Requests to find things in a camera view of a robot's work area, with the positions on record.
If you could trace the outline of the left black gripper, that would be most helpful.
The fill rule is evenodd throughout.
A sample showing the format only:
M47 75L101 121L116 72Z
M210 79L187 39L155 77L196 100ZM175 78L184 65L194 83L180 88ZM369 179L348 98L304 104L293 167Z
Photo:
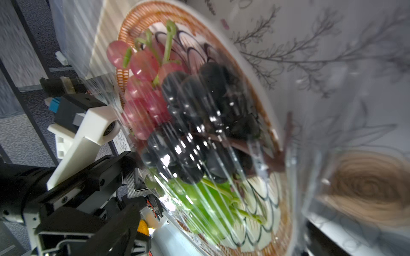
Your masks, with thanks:
M145 196L118 199L127 175L136 175L142 159L125 151L105 156L48 190L53 168L22 171L22 219L33 256L145 256L149 235L138 230Z

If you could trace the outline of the clear plastic wrap sheet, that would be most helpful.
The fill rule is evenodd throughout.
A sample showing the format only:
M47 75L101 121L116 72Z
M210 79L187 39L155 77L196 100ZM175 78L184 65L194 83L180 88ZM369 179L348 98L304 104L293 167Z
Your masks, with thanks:
M409 1L55 6L70 64L201 252L409 255Z

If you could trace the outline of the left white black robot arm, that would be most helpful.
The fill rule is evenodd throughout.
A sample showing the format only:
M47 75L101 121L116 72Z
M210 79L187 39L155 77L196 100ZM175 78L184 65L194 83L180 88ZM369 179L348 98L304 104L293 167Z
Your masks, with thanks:
M1 164L1 220L23 224L33 256L148 256L144 196L118 198L141 161L130 151L105 156L47 188L54 168Z

